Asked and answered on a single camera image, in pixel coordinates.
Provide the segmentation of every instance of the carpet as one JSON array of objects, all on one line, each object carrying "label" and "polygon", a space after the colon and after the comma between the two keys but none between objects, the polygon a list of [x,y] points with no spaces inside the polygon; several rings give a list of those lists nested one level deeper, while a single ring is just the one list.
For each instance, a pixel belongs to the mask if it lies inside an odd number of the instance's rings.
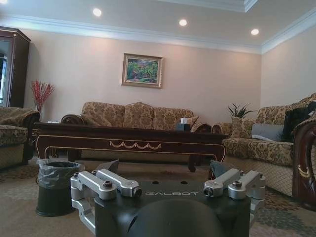
[{"label": "carpet", "polygon": [[[40,217],[34,212],[38,166],[29,165],[0,172],[1,237],[92,237],[77,212],[61,217]],[[84,162],[87,170],[99,163]],[[204,182],[208,166],[190,173],[185,165],[120,163],[118,174],[135,180],[198,180]],[[265,207],[250,230],[251,237],[316,237],[316,212],[299,206],[292,198],[267,189]]]}]

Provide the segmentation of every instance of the framed painting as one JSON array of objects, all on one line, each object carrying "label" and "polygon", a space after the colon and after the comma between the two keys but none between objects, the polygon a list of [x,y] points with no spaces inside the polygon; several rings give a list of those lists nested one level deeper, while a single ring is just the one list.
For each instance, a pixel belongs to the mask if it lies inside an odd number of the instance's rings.
[{"label": "framed painting", "polygon": [[122,85],[161,88],[163,58],[124,54]]}]

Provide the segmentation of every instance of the logo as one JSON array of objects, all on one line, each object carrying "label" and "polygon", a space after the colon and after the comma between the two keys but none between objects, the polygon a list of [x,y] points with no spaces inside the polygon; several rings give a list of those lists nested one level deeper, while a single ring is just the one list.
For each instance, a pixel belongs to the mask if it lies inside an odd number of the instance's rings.
[{"label": "logo", "polygon": [[171,192],[171,193],[165,193],[165,192],[146,192],[145,195],[148,196],[189,196],[194,195],[196,196],[199,192]]}]

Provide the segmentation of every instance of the silver clamp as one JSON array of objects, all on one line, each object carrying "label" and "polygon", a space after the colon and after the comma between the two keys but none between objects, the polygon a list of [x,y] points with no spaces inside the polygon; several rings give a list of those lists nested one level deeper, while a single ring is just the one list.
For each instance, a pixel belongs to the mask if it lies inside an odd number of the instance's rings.
[{"label": "silver clamp", "polygon": [[204,194],[209,197],[218,197],[228,188],[228,195],[234,200],[243,200],[248,196],[250,204],[250,226],[255,221],[258,209],[264,206],[266,178],[256,171],[244,174],[237,169],[230,169],[215,180],[208,180],[204,184]]},{"label": "silver clamp", "polygon": [[124,179],[106,169],[75,173],[70,179],[72,207],[79,211],[81,221],[95,234],[95,217],[91,205],[84,199],[84,193],[90,197],[99,196],[102,200],[116,198],[117,189],[123,196],[139,197],[142,190],[137,181]]}]

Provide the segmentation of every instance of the black trash bin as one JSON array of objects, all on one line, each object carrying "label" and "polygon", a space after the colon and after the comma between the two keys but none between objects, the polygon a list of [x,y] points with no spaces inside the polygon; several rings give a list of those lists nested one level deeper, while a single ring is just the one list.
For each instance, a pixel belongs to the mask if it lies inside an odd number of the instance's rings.
[{"label": "black trash bin", "polygon": [[70,178],[84,170],[82,164],[39,159],[39,196],[36,214],[62,216],[74,209],[71,206]]}]

